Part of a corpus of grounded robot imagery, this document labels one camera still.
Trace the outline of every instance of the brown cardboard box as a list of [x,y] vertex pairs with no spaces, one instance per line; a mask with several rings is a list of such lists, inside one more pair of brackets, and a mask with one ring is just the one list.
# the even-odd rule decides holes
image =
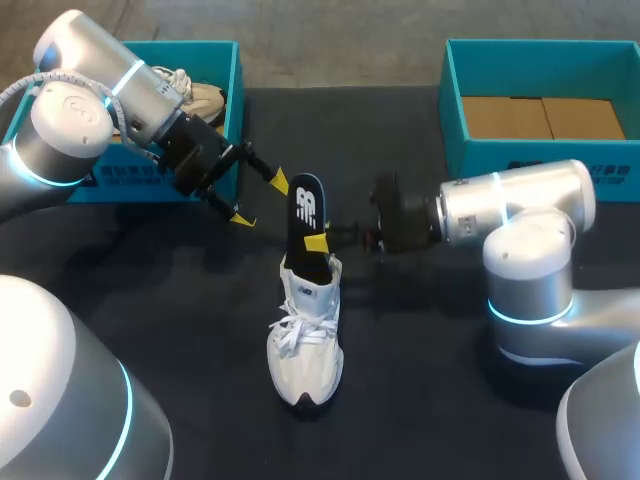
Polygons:
[[533,140],[625,140],[608,100],[462,97],[469,135]]
[[543,98],[553,138],[625,140],[609,100]]
[[462,104],[474,138],[553,139],[539,98],[462,97]]

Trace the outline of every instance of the teal box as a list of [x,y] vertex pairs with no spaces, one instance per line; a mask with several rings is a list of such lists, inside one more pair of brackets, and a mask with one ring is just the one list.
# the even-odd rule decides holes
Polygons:
[[[627,140],[502,140],[469,135],[463,96],[610,100]],[[453,178],[575,158],[598,200],[640,202],[640,50],[635,42],[449,40],[438,98]]]
[[[147,65],[175,70],[183,68],[194,82],[209,83],[226,90],[227,110],[224,136],[233,144],[242,138],[244,88],[242,65],[236,42],[124,42]],[[28,115],[34,97],[25,95],[9,126],[6,142]],[[228,201],[235,199],[237,165],[216,182],[217,192]],[[82,185],[68,200],[71,203],[189,202],[171,186],[171,174],[160,174],[148,159],[113,143],[102,155]]]

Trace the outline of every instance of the shoe insole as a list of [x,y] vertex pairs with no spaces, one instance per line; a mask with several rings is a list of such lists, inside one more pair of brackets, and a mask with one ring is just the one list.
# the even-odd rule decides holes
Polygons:
[[326,202],[322,183],[315,175],[302,173],[289,183],[287,197],[287,257],[285,267],[316,285],[331,283],[327,255],[309,252],[304,238],[325,231]]

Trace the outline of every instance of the white sneaker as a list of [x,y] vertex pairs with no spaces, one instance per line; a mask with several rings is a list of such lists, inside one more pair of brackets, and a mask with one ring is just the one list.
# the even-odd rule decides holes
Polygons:
[[271,325],[267,339],[269,371],[278,394],[295,407],[325,403],[342,376],[344,355],[338,345],[342,263],[329,257],[332,281],[316,285],[280,264],[287,316]]
[[197,114],[210,123],[223,111],[225,99],[218,87],[204,83],[193,83],[182,68],[176,71],[164,67],[153,67],[153,71],[164,78],[184,97],[182,111]]

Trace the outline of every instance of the shoelace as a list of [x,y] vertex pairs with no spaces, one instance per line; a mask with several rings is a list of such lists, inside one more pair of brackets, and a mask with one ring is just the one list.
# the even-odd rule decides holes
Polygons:
[[165,67],[153,67],[153,71],[163,77],[167,82],[169,82],[169,85],[180,92],[187,103],[191,103],[191,101],[193,101],[191,77],[187,75],[187,72],[182,68],[178,68],[176,71],[173,71]]
[[299,343],[319,345],[338,333],[338,322],[333,318],[334,308],[317,318],[299,313],[289,300],[285,300],[280,309],[288,315],[269,325],[269,328],[281,327],[276,347],[283,356],[292,355]]

